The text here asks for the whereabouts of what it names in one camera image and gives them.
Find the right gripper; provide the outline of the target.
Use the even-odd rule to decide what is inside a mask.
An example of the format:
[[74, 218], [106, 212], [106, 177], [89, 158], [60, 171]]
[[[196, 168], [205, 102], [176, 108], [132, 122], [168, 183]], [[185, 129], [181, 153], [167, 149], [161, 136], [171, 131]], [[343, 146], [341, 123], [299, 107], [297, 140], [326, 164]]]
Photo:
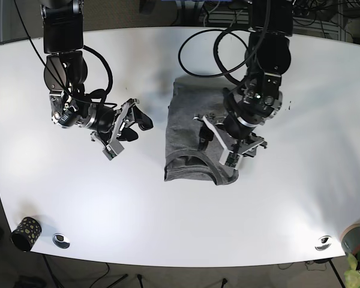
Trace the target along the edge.
[[91, 140], [102, 144], [103, 154], [108, 160], [124, 150], [121, 142], [133, 142], [139, 138], [132, 125], [137, 123], [142, 131], [154, 127], [152, 119], [136, 108], [136, 104], [139, 104], [139, 100], [130, 98], [119, 109], [116, 106], [96, 109], [94, 122], [89, 126], [92, 130]]

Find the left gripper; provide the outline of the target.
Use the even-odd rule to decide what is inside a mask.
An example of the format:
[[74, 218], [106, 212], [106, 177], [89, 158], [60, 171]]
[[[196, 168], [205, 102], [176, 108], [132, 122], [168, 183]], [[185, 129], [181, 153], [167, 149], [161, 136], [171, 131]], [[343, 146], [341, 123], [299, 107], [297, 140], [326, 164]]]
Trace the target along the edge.
[[254, 115], [246, 121], [244, 117], [229, 111], [226, 116], [210, 113], [194, 115], [193, 119], [202, 123], [198, 150], [206, 151], [209, 143], [217, 139], [222, 148], [219, 163], [226, 167], [237, 170], [245, 157], [256, 156], [257, 147], [267, 148], [265, 139], [257, 136], [253, 130], [268, 118]]

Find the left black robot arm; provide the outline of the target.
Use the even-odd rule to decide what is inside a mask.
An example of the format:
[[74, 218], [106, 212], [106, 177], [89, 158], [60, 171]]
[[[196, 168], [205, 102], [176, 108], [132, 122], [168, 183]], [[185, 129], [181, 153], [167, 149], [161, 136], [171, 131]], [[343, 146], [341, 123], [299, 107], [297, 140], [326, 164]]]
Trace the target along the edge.
[[282, 106], [282, 75], [292, 61], [289, 38], [293, 34], [293, 5], [293, 1], [251, 2], [245, 58], [229, 70], [220, 60], [218, 48], [223, 37], [237, 29], [217, 30], [213, 56], [220, 72], [207, 77], [225, 77], [234, 87], [222, 91], [225, 115], [211, 112], [195, 116], [202, 124], [195, 154], [204, 154], [216, 140], [220, 146], [218, 162], [236, 170], [245, 157], [255, 157], [259, 147], [268, 147], [254, 129], [272, 119]]

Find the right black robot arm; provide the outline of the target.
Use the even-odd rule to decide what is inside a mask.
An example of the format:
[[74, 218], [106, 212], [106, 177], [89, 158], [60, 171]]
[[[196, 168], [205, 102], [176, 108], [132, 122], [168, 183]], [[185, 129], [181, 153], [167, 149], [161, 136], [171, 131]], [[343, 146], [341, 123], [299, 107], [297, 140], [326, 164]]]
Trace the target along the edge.
[[[123, 141], [132, 142], [142, 131], [154, 127], [152, 119], [138, 108], [138, 99], [130, 98], [121, 106], [108, 103], [113, 87], [113, 74], [105, 58], [83, 43], [82, 1], [41, 1], [43, 47], [46, 59], [44, 82], [49, 89], [52, 121], [62, 128], [78, 126], [91, 131], [91, 140], [103, 147], [112, 160], [123, 150]], [[105, 68], [107, 86], [85, 91], [88, 66], [83, 52], [97, 57]]]

